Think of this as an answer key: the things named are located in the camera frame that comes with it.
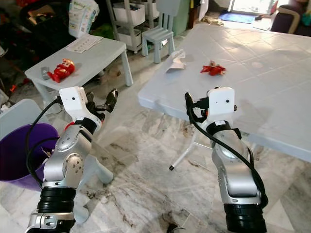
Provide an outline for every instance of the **purple bucket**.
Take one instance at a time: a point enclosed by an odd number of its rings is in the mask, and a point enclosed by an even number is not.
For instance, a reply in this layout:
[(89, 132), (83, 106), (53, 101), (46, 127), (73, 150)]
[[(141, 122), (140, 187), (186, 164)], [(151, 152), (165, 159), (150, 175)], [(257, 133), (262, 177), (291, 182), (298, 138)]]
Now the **purple bucket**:
[[(29, 174), (26, 167), (25, 139), (30, 127), (31, 125), (22, 126), (0, 141), (0, 181), (40, 191), (38, 183)], [(37, 142), (49, 137), (58, 137), (56, 129), (49, 124), (36, 124), (29, 137), (29, 149)], [(54, 149), (55, 144), (56, 140), (46, 141), (38, 145), (32, 153), (32, 165), (41, 180), (44, 167), (42, 163), (47, 158), (41, 147)]]

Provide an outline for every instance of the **marble floor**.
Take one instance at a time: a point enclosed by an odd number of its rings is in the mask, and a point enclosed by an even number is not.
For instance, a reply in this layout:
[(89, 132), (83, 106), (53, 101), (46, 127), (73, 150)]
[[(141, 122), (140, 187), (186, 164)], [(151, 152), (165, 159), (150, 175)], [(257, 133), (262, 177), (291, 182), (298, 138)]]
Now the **marble floor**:
[[(182, 39), (176, 37), (175, 43)], [(165, 60), (166, 46), (162, 53)], [(119, 59), (107, 68), (101, 85), (85, 86), (86, 91), (95, 93), (98, 104), (109, 90), (119, 89), (116, 108), (94, 134), (90, 153), (114, 173), (114, 180), (102, 184), (94, 176), (78, 192), (76, 203), (84, 205), (90, 216), (84, 224), (76, 224), (72, 232), (165, 233), (169, 223), (183, 226), (185, 230), (180, 233), (228, 232), (211, 151), (195, 148), (174, 171), (169, 171), (170, 163), (190, 142), (194, 128), (138, 103), (138, 91), (161, 64), (153, 63), (152, 53), (141, 57), (129, 52), (129, 62), (133, 86), (124, 85)], [(34, 99), (42, 106), (31, 85), (21, 88), (12, 100), (22, 98)], [(59, 132), (70, 122), (64, 111), (49, 118)], [(204, 137), (200, 140), (209, 143)], [(264, 209), (268, 232), (311, 232), (311, 164), (264, 149), (255, 167), (269, 198)], [(39, 195), (0, 183), (0, 232), (24, 232)]]

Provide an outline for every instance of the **red toy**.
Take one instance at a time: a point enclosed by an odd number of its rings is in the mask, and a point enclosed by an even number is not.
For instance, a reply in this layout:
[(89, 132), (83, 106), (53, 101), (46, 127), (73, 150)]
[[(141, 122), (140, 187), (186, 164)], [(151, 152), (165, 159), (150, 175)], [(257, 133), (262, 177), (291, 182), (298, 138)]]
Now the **red toy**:
[(60, 81), (68, 77), (74, 71), (74, 63), (69, 59), (63, 59), (63, 63), (57, 65), (54, 73), (47, 72), (49, 77), (55, 82), (60, 83)]
[(225, 68), (221, 65), (216, 65), (214, 61), (210, 61), (209, 66), (203, 66), (200, 73), (209, 72), (209, 75), (214, 76), (216, 74), (224, 75)]

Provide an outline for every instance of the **small white table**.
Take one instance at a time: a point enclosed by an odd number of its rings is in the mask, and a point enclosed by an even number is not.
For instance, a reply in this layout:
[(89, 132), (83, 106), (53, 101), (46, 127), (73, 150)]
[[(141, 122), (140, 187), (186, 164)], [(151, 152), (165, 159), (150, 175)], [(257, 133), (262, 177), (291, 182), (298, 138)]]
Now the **small white table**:
[[(49, 104), (53, 99), (46, 90), (46, 86), (54, 90), (72, 86), (82, 86), (96, 74), (100, 73), (119, 55), (121, 55), (122, 58), (126, 85), (131, 86), (133, 84), (133, 79), (127, 60), (126, 44), (106, 38), (103, 38), (100, 43), (83, 53), (70, 52), (66, 50), (66, 48), (62, 48), (25, 71), (25, 74), (33, 81), (35, 87), (43, 97), (45, 104)], [(56, 66), (62, 63), (63, 58), (70, 59), (74, 62), (75, 71), (60, 83), (52, 79), (44, 80), (41, 69), (43, 67), (48, 67), (50, 72), (53, 72)]]
[[(170, 56), (139, 92), (142, 106), (189, 120), (186, 92), (199, 99), (216, 86), (232, 87), (234, 127), (247, 140), (311, 162), (311, 37), (199, 24), (178, 49), (186, 69), (165, 73)], [(226, 74), (200, 73), (210, 60)]]

